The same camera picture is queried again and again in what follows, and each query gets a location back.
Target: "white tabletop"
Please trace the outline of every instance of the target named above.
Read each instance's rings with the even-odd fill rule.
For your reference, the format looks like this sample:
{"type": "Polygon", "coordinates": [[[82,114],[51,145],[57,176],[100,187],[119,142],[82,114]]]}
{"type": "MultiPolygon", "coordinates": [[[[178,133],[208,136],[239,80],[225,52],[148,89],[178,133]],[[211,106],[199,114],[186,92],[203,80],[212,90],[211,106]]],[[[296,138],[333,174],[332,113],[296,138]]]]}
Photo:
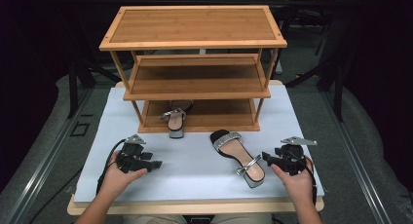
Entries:
{"type": "MultiPolygon", "coordinates": [[[[272,97],[264,101],[259,118],[261,131],[240,131],[244,147],[253,157],[262,151],[275,156],[274,148],[282,146],[281,139],[303,137],[285,87],[271,85],[270,90],[272,97]]],[[[124,92],[124,88],[110,91],[94,144],[77,184],[74,203],[92,201],[110,150],[119,140],[136,133],[139,122],[132,105],[123,101],[124,92]]],[[[142,109],[143,101],[137,104],[142,109]]],[[[287,197],[281,181],[265,161],[259,162],[266,173],[264,183],[257,188],[249,188],[244,178],[236,175],[238,163],[220,156],[212,147],[210,134],[186,132],[182,139],[170,139],[168,133],[139,133],[147,142],[142,145],[143,151],[153,153],[152,160],[163,161],[163,164],[131,184],[117,202],[287,197]]],[[[303,148],[310,156],[307,146],[303,148]]],[[[320,185],[317,171],[315,176],[320,185]]],[[[318,197],[323,195],[322,186],[319,186],[318,197]]]]}

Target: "shoe rack shelf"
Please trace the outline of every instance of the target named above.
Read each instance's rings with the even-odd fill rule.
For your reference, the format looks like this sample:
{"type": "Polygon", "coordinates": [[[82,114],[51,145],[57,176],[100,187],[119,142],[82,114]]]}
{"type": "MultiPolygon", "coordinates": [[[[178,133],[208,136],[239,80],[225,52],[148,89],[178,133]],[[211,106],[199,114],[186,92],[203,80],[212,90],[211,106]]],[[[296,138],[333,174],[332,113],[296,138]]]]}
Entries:
{"type": "Polygon", "coordinates": [[[140,122],[139,132],[168,132],[159,115],[169,101],[193,99],[185,131],[259,131],[258,116],[268,89],[260,62],[272,49],[269,64],[285,48],[268,6],[121,7],[99,48],[108,51],[140,122]],[[256,49],[253,54],[137,56],[136,51],[256,49]],[[131,51],[127,77],[117,52],[131,51]],[[254,99],[259,99],[255,106],[254,99]],[[144,100],[143,109],[136,104],[144,100]]]}

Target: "forearm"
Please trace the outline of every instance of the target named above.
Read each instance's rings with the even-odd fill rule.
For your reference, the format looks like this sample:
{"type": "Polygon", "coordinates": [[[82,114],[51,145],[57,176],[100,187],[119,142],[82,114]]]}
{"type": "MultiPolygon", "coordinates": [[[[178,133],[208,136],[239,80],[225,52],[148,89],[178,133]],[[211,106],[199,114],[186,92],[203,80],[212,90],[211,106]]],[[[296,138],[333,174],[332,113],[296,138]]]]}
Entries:
{"type": "Polygon", "coordinates": [[[113,200],[105,196],[97,195],[94,200],[83,211],[82,215],[76,220],[76,224],[100,224],[104,223],[109,207],[113,200]]]}
{"type": "Polygon", "coordinates": [[[322,223],[319,213],[311,200],[294,203],[295,210],[300,224],[319,224],[322,223]]]}

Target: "cable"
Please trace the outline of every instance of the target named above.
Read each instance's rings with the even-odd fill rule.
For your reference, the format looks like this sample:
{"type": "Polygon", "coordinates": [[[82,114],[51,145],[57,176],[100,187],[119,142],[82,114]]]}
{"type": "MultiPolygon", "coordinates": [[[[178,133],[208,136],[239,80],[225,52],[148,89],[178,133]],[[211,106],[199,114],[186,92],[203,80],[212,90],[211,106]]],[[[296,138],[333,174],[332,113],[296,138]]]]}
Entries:
{"type": "Polygon", "coordinates": [[[313,162],[307,156],[304,156],[306,158],[306,160],[308,160],[312,165],[312,169],[310,170],[307,167],[307,165],[305,163],[303,163],[297,156],[295,156],[293,153],[291,153],[291,151],[286,150],[286,152],[290,156],[292,156],[295,160],[300,162],[303,165],[304,169],[310,174],[311,179],[312,179],[312,183],[313,183],[313,204],[316,205],[316,201],[317,201],[317,184],[316,184],[316,179],[314,178],[314,174],[313,174],[313,169],[314,169],[313,162]]]}
{"type": "Polygon", "coordinates": [[[58,191],[54,195],[52,195],[42,207],[40,207],[40,209],[34,214],[34,216],[28,222],[29,224],[34,222],[34,220],[37,218],[37,216],[39,216],[43,209],[82,171],[82,169],[83,167],[80,167],[79,170],[77,170],[76,173],[63,186],[61,186],[60,189],[58,189],[58,191]]]}
{"type": "Polygon", "coordinates": [[[99,180],[97,181],[96,193],[99,192],[100,186],[102,185],[102,182],[103,182],[104,175],[106,174],[107,169],[110,167],[110,165],[109,165],[110,157],[112,157],[112,154],[113,154],[113,152],[115,152],[115,149],[116,149],[121,143],[123,143],[123,142],[125,142],[125,141],[126,141],[125,139],[122,139],[122,140],[119,141],[117,144],[115,144],[115,146],[113,146],[112,150],[110,151],[109,155],[107,156],[106,163],[104,164],[103,173],[102,173],[102,175],[100,176],[99,180]]]}

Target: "sandal strap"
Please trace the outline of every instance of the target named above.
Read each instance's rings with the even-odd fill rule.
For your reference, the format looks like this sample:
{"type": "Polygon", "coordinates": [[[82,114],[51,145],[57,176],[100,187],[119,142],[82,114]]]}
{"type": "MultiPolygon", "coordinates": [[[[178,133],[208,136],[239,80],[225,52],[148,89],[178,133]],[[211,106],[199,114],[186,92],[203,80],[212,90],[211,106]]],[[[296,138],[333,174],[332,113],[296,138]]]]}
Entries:
{"type": "Polygon", "coordinates": [[[170,116],[171,114],[183,114],[183,119],[185,119],[186,117],[186,112],[183,111],[181,108],[177,108],[177,109],[165,112],[164,114],[161,114],[159,118],[162,120],[166,120],[167,116],[170,116]]]}
{"type": "Polygon", "coordinates": [[[259,160],[261,159],[261,155],[258,154],[251,162],[249,162],[246,166],[237,168],[237,175],[239,176],[244,176],[246,172],[254,165],[256,164],[259,160]]]}
{"type": "Polygon", "coordinates": [[[213,142],[213,147],[216,149],[216,151],[219,152],[219,147],[221,147],[223,144],[226,142],[230,141],[231,139],[237,139],[240,143],[243,143],[243,138],[241,135],[237,132],[230,132],[225,135],[222,135],[219,137],[215,142],[213,142]]]}

